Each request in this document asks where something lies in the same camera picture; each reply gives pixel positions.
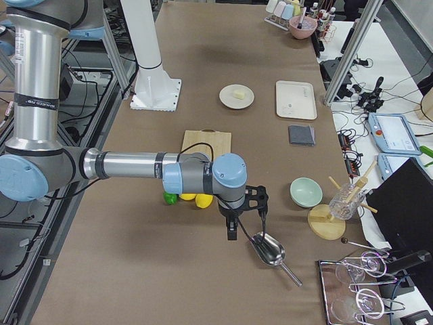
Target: green bowl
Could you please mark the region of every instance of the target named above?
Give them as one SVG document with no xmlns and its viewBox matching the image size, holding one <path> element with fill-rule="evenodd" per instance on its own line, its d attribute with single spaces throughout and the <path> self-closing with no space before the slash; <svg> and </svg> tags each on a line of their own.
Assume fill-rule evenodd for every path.
<svg viewBox="0 0 433 325">
<path fill-rule="evenodd" d="M 323 192 L 318 183 L 310 178 L 301 177 L 290 185 L 290 196 L 300 207 L 311 208 L 322 201 Z"/>
</svg>

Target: black screen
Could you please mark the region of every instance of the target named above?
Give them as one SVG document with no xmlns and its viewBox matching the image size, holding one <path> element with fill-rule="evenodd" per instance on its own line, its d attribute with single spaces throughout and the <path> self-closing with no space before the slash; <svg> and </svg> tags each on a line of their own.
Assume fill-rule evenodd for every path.
<svg viewBox="0 0 433 325">
<path fill-rule="evenodd" d="M 433 181 L 410 158 L 367 197 L 368 205 L 397 258 L 420 250 L 433 254 Z M 408 269 L 419 291 L 433 308 L 433 262 Z"/>
</svg>

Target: white plate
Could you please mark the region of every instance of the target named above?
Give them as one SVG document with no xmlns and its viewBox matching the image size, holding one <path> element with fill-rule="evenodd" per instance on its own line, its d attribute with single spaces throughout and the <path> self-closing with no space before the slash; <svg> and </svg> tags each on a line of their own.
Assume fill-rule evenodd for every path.
<svg viewBox="0 0 433 325">
<path fill-rule="evenodd" d="M 239 90 L 245 93 L 245 98 L 240 100 L 233 96 L 233 92 Z M 254 93 L 250 88 L 244 85 L 228 85 L 219 92 L 219 99 L 224 105 L 234 110 L 241 110 L 252 104 L 254 101 Z"/>
<path fill-rule="evenodd" d="M 277 81 L 277 115 L 286 118 L 317 118 L 313 85 L 296 81 Z"/>
</svg>

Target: white tray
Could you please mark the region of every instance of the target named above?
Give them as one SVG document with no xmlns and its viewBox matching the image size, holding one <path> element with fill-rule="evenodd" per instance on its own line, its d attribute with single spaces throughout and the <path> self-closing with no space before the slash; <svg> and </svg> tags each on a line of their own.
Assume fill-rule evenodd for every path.
<svg viewBox="0 0 433 325">
<path fill-rule="evenodd" d="M 296 81 L 277 81 L 277 115 L 286 118 L 317 118 L 313 85 Z"/>
</svg>

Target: white table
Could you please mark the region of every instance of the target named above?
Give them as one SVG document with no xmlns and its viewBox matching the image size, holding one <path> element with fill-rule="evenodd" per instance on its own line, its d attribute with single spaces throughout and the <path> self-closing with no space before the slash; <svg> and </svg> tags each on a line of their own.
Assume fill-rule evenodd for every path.
<svg viewBox="0 0 433 325">
<path fill-rule="evenodd" d="M 319 59 L 320 62 L 342 56 L 340 49 L 352 24 L 352 22 L 334 22 L 334 26 L 336 27 L 334 36 L 329 40 L 329 42 L 324 43 L 325 51 L 321 52 L 321 57 Z M 354 77 L 352 79 L 353 83 L 361 84 L 364 88 L 371 90 L 375 87 L 378 77 L 382 76 L 384 78 L 384 82 L 382 83 L 381 88 L 384 90 L 390 89 L 387 91 L 387 93 L 382 94 L 382 99 L 385 100 L 385 102 L 384 105 L 378 110 L 378 113 L 405 113 L 405 116 L 410 123 L 427 125 L 427 127 L 425 127 L 411 124 L 414 134 L 425 134 L 432 132 L 433 123 L 428 120 L 418 119 L 416 113 L 413 111 L 419 109 L 419 105 L 415 103 L 419 103 L 421 101 L 422 94 L 419 91 L 415 91 L 417 89 L 415 82 L 412 78 L 410 78 L 410 73 L 401 61 L 395 48 L 392 46 L 379 23 L 373 23 L 371 25 L 369 32 L 367 33 L 367 36 L 365 37 L 358 51 L 358 57 L 362 60 L 366 60 L 367 58 L 372 59 L 373 66 L 371 68 L 365 68 L 363 66 L 352 67 L 351 72 Z M 412 102 L 403 98 L 394 97 L 393 95 L 405 96 L 406 99 L 411 100 Z M 363 126 L 356 124 L 356 116 L 351 114 L 352 106 L 355 106 L 357 100 L 358 95 L 353 95 L 352 98 L 344 98 L 343 101 L 334 102 L 332 104 L 331 109 L 333 112 L 335 112 L 334 122 L 337 130 L 340 130 L 341 128 L 353 128 L 357 130 L 357 133 L 362 134 L 364 130 Z M 433 148 L 432 135 L 418 137 L 417 139 L 420 145 Z M 360 137 L 357 139 L 354 149 L 357 152 L 362 152 L 364 155 L 362 157 L 362 166 L 359 170 L 360 174 L 362 175 L 370 166 L 370 164 L 376 159 L 377 155 L 380 153 L 380 150 L 376 146 L 374 139 L 370 134 L 367 137 Z M 432 159 L 423 154 L 420 156 L 420 160 L 422 163 L 426 164 Z M 426 171 L 427 174 L 433 178 L 433 167 L 427 168 Z M 377 167 L 369 174 L 368 179 L 369 182 L 365 187 L 366 190 L 377 188 L 383 182 L 380 170 Z M 383 236 L 381 235 L 377 224 L 375 223 L 374 218 L 369 211 L 365 211 L 362 222 L 366 239 L 375 246 L 381 246 L 381 241 L 384 240 Z M 393 322 L 394 324 L 401 324 L 398 320 L 400 317 L 409 315 L 419 310 L 426 309 L 430 313 L 433 313 L 416 288 L 414 292 L 399 296 L 398 300 L 402 301 L 406 305 L 406 310 L 395 313 L 395 321 Z"/>
</svg>

